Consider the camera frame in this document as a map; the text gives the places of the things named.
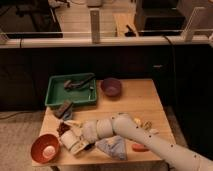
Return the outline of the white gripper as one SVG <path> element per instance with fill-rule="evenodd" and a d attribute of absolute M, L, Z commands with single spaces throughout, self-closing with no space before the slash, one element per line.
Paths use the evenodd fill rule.
<path fill-rule="evenodd" d="M 80 121 L 75 121 L 75 120 L 67 120 L 65 121 L 65 124 L 70 125 L 70 126 L 77 126 L 77 127 L 82 127 L 82 122 Z M 86 121 L 83 124 L 82 127 L 82 135 L 85 140 L 87 140 L 90 144 L 95 143 L 98 140 L 98 134 L 97 134 L 97 127 L 96 127 L 97 121 L 92 120 L 92 121 Z M 86 148 L 88 145 L 87 141 L 79 141 L 77 142 L 70 150 L 72 155 L 76 155 L 82 150 Z"/>

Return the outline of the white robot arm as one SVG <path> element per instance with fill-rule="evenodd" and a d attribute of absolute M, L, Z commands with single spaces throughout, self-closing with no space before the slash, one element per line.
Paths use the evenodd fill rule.
<path fill-rule="evenodd" d="M 66 124 L 79 126 L 83 138 L 90 143 L 119 135 L 145 145 L 178 171 L 213 171 L 213 161 L 144 130 L 128 114 L 85 122 L 68 120 Z"/>

